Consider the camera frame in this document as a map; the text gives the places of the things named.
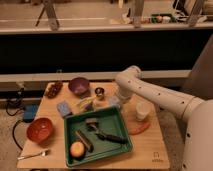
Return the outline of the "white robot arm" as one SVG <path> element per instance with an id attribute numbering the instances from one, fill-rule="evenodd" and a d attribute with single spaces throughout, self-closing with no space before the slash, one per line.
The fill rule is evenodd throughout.
<path id="1" fill-rule="evenodd" d="M 181 171 L 213 171 L 213 99 L 203 100 L 142 81 L 141 77 L 138 66 L 119 72 L 115 77 L 118 99 L 126 103 L 136 94 L 186 122 Z"/>

